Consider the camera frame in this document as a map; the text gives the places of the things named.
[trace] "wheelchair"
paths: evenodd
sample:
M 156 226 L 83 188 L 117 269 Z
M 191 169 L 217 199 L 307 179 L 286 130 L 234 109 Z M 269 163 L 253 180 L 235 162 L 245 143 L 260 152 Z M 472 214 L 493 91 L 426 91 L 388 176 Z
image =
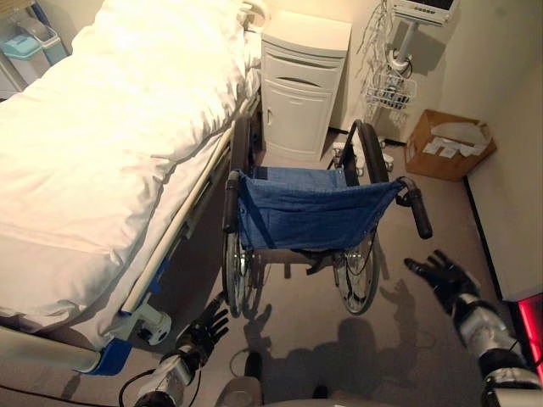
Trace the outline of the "wheelchair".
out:
M 361 139 L 369 185 L 358 182 L 355 133 Z M 254 136 L 248 120 L 237 122 L 222 225 L 222 284 L 232 316 L 239 317 L 249 306 L 251 293 L 262 289 L 255 253 L 273 249 L 290 249 L 314 261 L 308 275 L 319 271 L 324 259 L 332 260 L 345 308 L 361 315 L 377 292 L 377 226 L 392 200 L 411 207 L 422 239 L 433 234 L 420 190 L 406 177 L 389 181 L 375 130 L 360 120 L 352 124 L 343 151 L 329 170 L 256 166 Z

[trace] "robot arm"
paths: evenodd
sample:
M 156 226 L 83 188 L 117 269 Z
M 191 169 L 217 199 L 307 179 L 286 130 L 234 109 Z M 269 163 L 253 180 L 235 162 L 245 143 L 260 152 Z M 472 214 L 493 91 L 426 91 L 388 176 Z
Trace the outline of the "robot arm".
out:
M 141 387 L 134 407 L 182 405 L 184 388 L 193 381 L 196 371 L 207 363 L 217 342 L 228 332 L 225 327 L 228 311 L 224 309 L 217 313 L 223 300 L 221 293 L 183 331 L 176 341 L 176 348 L 164 355 L 159 367 Z
M 503 320 L 480 298 L 475 279 L 439 250 L 434 254 L 428 263 L 404 261 L 434 290 L 467 351 L 478 358 L 484 378 L 482 405 L 540 405 L 543 395 L 538 376 L 527 368 Z

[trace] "drawer handle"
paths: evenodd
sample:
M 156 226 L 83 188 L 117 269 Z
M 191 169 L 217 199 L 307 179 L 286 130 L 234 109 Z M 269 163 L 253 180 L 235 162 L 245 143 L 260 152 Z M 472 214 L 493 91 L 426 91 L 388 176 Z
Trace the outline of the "drawer handle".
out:
M 290 78 L 290 77 L 287 77 L 287 76 L 279 76 L 278 79 L 282 79 L 283 81 L 301 83 L 301 84 L 309 85 L 309 86 L 313 86 L 313 87 L 322 87 L 320 85 L 317 85 L 316 83 L 309 82 L 309 81 L 306 81 L 306 80 L 300 79 L 300 78 Z
M 333 69 L 336 68 L 335 66 L 326 66 L 326 65 L 323 65 L 323 64 L 318 64 L 317 62 L 310 62 L 310 61 L 307 61 L 307 60 L 304 60 L 304 59 L 295 59 L 295 58 L 283 57 L 283 56 L 279 56 L 279 55 L 274 55 L 272 53 L 269 53 L 268 55 L 270 55 L 270 58 L 272 58 L 272 59 L 278 59 L 280 61 L 289 62 L 291 64 L 312 66 L 314 68 L 320 68 L 322 70 L 333 70 Z

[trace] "bed frame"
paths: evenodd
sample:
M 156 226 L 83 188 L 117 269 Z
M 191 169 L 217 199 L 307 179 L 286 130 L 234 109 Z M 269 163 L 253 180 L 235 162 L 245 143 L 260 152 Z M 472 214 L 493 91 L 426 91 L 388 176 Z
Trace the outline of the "bed frame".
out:
M 242 103 L 236 117 L 252 117 L 259 103 L 260 94 L 257 92 L 251 99 Z M 0 326 L 0 357 L 67 367 L 90 375 L 113 376 L 119 373 L 128 358 L 132 348 L 128 337 L 138 321 L 143 321 L 144 326 L 155 326 L 157 329 L 166 326 L 167 332 L 164 331 L 164 333 L 167 334 L 170 327 L 167 326 L 165 318 L 170 317 L 151 307 L 148 300 L 153 293 L 158 291 L 160 276 L 168 268 L 177 246 L 192 236 L 218 181 L 228 169 L 235 124 L 236 120 L 233 120 L 221 136 L 202 176 L 177 211 L 147 266 L 136 280 L 119 311 L 126 316 L 126 321 L 115 339 L 106 348 L 98 352 Z

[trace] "baseboard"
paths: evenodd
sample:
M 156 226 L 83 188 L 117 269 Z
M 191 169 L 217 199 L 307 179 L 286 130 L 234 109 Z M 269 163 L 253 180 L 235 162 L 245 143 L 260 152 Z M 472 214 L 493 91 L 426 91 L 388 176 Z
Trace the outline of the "baseboard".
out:
M 328 131 L 334 131 L 336 133 L 341 133 L 341 134 L 349 134 L 348 131 L 336 129 L 335 127 L 328 127 Z
M 484 235 L 483 225 L 481 224 L 481 218 L 479 218 L 479 212 L 477 211 L 477 206 L 475 205 L 472 188 L 469 186 L 469 180 L 467 176 L 464 176 L 462 180 L 464 181 L 467 198 L 469 199 L 469 206 L 471 206 L 473 212 L 473 218 L 475 218 L 475 225 L 477 226 L 477 232 L 479 233 L 479 238 L 481 239 L 481 245 L 483 246 L 484 251 L 484 258 L 486 259 L 486 264 L 489 267 L 490 278 L 492 279 L 492 284 L 494 285 L 495 295 L 498 299 L 502 299 L 500 283 L 498 282 L 498 276 L 495 273 L 494 262 L 492 261 L 489 245 L 486 241 L 486 236 Z
M 389 146 L 400 146 L 404 147 L 406 144 L 404 142 L 399 142 L 398 140 L 392 140 L 390 138 L 385 138 L 384 142 Z

